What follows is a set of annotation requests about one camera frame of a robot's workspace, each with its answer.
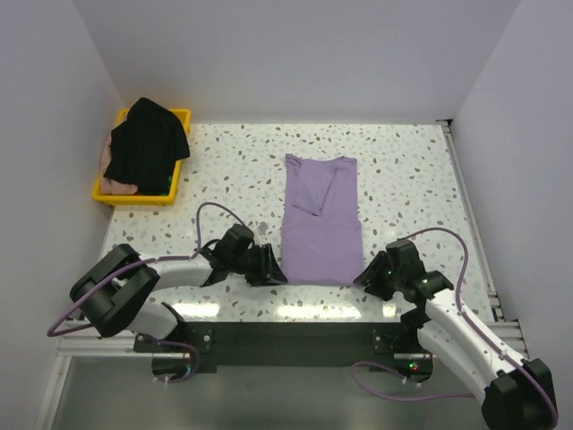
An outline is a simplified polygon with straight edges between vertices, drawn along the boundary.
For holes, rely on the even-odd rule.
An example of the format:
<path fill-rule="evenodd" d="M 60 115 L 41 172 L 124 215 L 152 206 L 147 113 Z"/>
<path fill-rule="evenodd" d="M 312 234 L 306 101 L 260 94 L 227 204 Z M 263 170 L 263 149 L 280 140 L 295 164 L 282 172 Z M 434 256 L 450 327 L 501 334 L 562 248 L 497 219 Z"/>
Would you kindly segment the purple t shirt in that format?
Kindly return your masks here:
<path fill-rule="evenodd" d="M 363 271 L 357 160 L 285 156 L 281 269 L 291 284 L 350 286 Z"/>

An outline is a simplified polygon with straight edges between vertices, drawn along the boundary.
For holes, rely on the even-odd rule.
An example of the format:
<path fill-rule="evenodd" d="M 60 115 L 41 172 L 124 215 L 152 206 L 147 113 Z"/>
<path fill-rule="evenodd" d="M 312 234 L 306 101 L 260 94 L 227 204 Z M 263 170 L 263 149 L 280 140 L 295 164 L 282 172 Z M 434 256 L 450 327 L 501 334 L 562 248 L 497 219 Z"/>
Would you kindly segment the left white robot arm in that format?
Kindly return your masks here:
<path fill-rule="evenodd" d="M 100 337 L 131 331 L 155 340 L 165 351 L 176 351 L 192 344 L 191 331 L 172 305 L 150 303 L 151 292 L 209 287 L 230 274 L 244 276 L 252 287 L 287 283 L 272 246 L 257 245 L 248 227 L 234 224 L 222 238 L 209 241 L 190 256 L 145 259 L 130 245 L 119 245 L 73 285 L 70 298 Z"/>

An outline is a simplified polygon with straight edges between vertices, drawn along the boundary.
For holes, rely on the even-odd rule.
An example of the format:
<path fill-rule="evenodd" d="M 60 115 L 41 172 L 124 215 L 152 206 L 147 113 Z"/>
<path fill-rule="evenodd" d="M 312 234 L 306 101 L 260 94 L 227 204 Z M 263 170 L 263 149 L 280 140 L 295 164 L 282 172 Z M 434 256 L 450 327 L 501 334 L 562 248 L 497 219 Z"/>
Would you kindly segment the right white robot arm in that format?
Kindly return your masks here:
<path fill-rule="evenodd" d="M 558 423 L 552 373 L 528 359 L 465 304 L 461 287 L 427 271 L 415 244 L 400 239 L 378 252 L 354 280 L 384 301 L 400 293 L 414 309 L 400 318 L 397 342 L 437 357 L 480 403 L 490 429 L 553 429 Z"/>

